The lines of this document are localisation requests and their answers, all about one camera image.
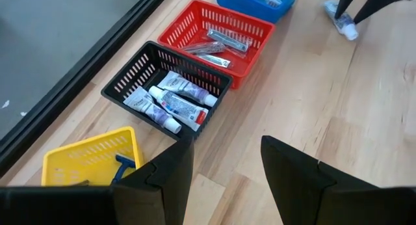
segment plastic basket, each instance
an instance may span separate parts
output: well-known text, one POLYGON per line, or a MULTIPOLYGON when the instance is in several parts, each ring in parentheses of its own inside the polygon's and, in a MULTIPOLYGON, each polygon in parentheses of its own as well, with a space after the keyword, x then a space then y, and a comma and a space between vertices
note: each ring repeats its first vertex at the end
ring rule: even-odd
POLYGON ((232 88, 237 89, 253 68, 273 30, 273 24, 266 21, 205 1, 193 0, 160 35, 158 41, 166 47, 170 47, 194 60, 209 64, 217 70, 231 75, 233 77, 232 88), (224 29, 235 31, 237 36, 234 37, 248 36, 253 39, 253 44, 243 59, 230 51, 216 54, 218 57, 231 61, 231 66, 228 68, 211 64, 181 50, 182 47, 189 44, 210 41, 206 37, 207 30, 210 28, 218 31, 223 31, 224 29))
MULTIPOLYGON (((111 79, 101 91, 101 94, 173 139, 179 140, 184 136, 191 136, 196 139, 213 116, 216 108, 220 105, 231 83, 232 78, 230 76, 220 73, 210 66, 196 62, 154 42, 146 42, 133 58, 111 79), (201 105, 208 109, 209 112, 197 131, 176 120, 182 125, 182 129, 178 134, 173 134, 156 124, 146 114, 135 111, 123 104, 123 101, 138 86, 148 91, 151 86, 159 84, 169 71, 180 73, 184 78, 208 90, 218 98, 213 107, 201 105)), ((191 99, 184 99, 197 104, 191 99)))
MULTIPOLYGON (((116 161, 116 153, 134 159, 136 169, 144 164, 133 128, 119 128, 47 152, 42 185, 74 185, 84 180, 88 180, 89 185, 109 185, 121 165, 116 161)), ((128 168, 123 176, 134 171, 128 168)))
POLYGON ((271 7, 265 0, 216 0, 221 7, 245 13, 249 16, 277 23, 292 7, 296 0, 282 0, 282 4, 271 7))

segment yellow basket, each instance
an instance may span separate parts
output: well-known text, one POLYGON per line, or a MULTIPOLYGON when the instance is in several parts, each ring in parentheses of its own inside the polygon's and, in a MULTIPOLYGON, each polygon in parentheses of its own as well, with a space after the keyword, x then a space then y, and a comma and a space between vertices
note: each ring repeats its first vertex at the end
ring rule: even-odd
MULTIPOLYGON (((89 185, 109 185, 121 166, 116 161, 116 153, 134 159, 136 169, 144 164, 132 127, 122 127, 47 152, 42 186, 74 185, 84 180, 88 180, 89 185)), ((123 177, 134 171, 128 168, 123 177)))

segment red basket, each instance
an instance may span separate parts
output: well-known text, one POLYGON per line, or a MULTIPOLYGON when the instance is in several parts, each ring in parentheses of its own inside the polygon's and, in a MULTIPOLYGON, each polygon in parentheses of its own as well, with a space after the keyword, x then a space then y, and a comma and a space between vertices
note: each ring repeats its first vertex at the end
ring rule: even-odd
POLYGON ((259 58, 260 52, 273 31, 274 25, 269 22, 205 1, 193 0, 160 35, 158 41, 166 47, 179 51, 194 60, 213 66, 217 70, 232 76, 232 88, 237 89, 241 86, 242 80, 249 74, 254 63, 259 58), (222 29, 235 31, 237 34, 241 34, 236 36, 237 38, 249 36, 253 38, 253 43, 244 58, 230 51, 216 54, 218 57, 231 61, 231 66, 228 68, 214 65, 181 50, 182 47, 190 44, 210 41, 206 37, 209 28, 218 31, 222 29))

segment blue basket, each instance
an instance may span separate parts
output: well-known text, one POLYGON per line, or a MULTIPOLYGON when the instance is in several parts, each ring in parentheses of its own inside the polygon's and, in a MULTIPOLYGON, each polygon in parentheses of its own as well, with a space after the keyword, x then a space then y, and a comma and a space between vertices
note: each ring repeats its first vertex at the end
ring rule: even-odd
POLYGON ((271 7, 265 0, 216 0, 221 7, 226 7, 249 16, 277 23, 292 7, 295 0, 282 0, 278 7, 271 7))

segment wooden floor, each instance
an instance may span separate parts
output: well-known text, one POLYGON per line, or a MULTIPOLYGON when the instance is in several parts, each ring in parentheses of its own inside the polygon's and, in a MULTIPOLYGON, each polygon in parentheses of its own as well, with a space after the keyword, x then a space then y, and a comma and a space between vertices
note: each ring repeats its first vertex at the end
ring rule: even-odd
MULTIPOLYGON (((134 127, 146 159, 174 143, 99 92, 189 1, 166 0, 2 183, 39 185, 48 150, 122 126, 134 127)), ((415 3, 379 11, 347 42, 323 1, 297 0, 197 140, 185 224, 281 224, 261 163, 262 135, 381 187, 416 185, 415 3)), ((348 11, 354 16, 364 2, 348 11)))

